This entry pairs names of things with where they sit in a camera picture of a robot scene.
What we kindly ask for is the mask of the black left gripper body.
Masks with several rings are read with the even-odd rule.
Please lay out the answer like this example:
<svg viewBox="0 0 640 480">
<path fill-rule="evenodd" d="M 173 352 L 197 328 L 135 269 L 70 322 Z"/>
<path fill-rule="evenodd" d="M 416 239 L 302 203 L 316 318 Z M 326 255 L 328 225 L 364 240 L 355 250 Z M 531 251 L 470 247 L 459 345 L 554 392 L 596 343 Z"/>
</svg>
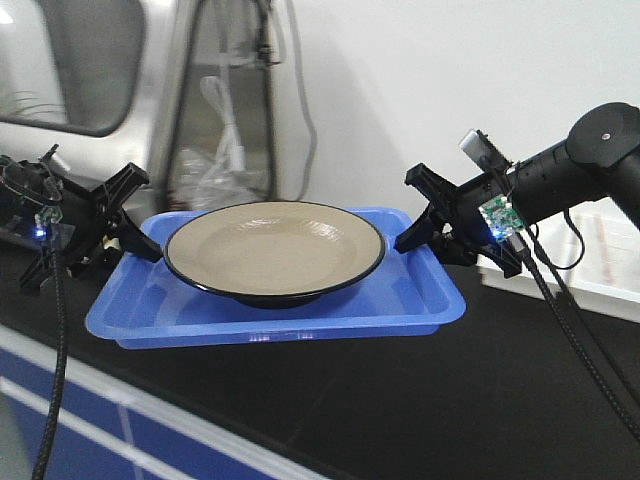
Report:
<svg viewBox="0 0 640 480">
<path fill-rule="evenodd" d="M 118 239 L 119 211 L 148 174 L 133 163 L 92 188 L 54 174 L 40 161 L 17 163 L 17 237 L 38 250 L 19 278 L 22 291 L 37 293 L 70 264 L 89 254 L 103 238 Z M 63 217 L 44 239 L 34 236 L 34 214 L 59 205 Z"/>
</svg>

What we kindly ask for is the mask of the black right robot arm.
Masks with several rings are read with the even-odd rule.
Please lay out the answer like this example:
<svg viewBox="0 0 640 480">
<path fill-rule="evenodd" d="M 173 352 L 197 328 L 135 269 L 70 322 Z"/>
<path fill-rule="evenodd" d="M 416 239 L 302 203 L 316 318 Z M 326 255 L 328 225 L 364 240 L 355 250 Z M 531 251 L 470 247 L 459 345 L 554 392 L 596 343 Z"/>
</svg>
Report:
<svg viewBox="0 0 640 480">
<path fill-rule="evenodd" d="M 423 214 L 395 240 L 406 253 L 427 245 L 443 264 L 471 266 L 478 256 L 493 261 L 505 277 L 522 271 L 521 260 L 503 241 L 506 230 L 481 209 L 504 198 L 525 225 L 586 201 L 610 198 L 633 223 L 639 222 L 639 110 L 614 102 L 583 115 L 568 137 L 518 163 L 508 161 L 479 130 L 469 131 L 461 150 L 481 174 L 456 186 L 423 164 L 405 182 L 426 197 Z"/>
</svg>

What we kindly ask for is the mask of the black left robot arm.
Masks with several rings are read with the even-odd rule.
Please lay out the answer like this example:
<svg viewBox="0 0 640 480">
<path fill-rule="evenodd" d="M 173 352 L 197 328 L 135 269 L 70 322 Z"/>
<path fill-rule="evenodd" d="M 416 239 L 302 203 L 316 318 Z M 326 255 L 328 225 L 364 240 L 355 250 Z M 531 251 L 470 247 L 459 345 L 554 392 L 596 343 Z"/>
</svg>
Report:
<svg viewBox="0 0 640 480">
<path fill-rule="evenodd" d="M 19 279 L 22 291 L 37 293 L 57 269 L 77 273 L 93 263 L 105 239 L 142 259 L 163 257 L 157 242 L 145 235 L 123 204 L 147 173 L 127 164 L 103 183 L 84 187 L 62 172 L 47 152 L 36 162 L 1 157 L 1 233 L 32 246 L 36 257 Z"/>
</svg>

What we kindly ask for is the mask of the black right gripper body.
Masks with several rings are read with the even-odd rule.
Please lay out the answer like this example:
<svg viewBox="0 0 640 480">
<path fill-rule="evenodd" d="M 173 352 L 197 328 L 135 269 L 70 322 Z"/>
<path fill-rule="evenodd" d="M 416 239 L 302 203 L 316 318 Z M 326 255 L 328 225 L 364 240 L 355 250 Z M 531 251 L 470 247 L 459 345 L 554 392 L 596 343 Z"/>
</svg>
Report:
<svg viewBox="0 0 640 480">
<path fill-rule="evenodd" d="M 426 209 L 436 210 L 447 221 L 443 234 L 452 233 L 477 254 L 477 260 L 480 255 L 488 258 L 507 278 L 522 272 L 522 262 L 514 248 L 493 238 L 478 211 L 481 204 L 500 194 L 490 174 L 483 173 L 456 186 L 420 163 L 407 171 L 405 184 L 428 200 Z"/>
</svg>

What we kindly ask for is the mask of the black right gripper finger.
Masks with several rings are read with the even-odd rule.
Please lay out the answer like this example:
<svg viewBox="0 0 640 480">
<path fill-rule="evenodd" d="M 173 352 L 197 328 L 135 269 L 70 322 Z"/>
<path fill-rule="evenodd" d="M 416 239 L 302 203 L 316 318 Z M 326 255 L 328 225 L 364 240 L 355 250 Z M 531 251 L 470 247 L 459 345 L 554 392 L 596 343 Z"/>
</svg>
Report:
<svg viewBox="0 0 640 480">
<path fill-rule="evenodd" d="M 426 209 L 415 222 L 395 240 L 394 249 L 407 253 L 423 245 L 437 252 L 443 244 L 443 229 L 447 221 L 434 209 Z"/>
<path fill-rule="evenodd" d="M 443 265 L 474 266 L 477 254 L 452 233 L 436 234 L 430 248 Z"/>
</svg>

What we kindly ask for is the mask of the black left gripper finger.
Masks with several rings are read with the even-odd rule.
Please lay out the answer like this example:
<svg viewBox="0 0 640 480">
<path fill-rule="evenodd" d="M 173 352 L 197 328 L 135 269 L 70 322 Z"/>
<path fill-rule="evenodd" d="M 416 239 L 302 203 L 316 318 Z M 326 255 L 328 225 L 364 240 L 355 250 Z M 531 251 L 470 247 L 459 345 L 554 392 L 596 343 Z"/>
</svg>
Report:
<svg viewBox="0 0 640 480">
<path fill-rule="evenodd" d="M 67 267 L 70 278 L 88 278 L 91 275 L 113 270 L 123 256 L 117 238 L 103 238 L 89 254 Z"/>
<path fill-rule="evenodd" d="M 160 245 L 148 237 L 124 209 L 119 211 L 119 216 L 118 239 L 125 251 L 149 262 L 158 262 L 163 258 Z"/>
</svg>

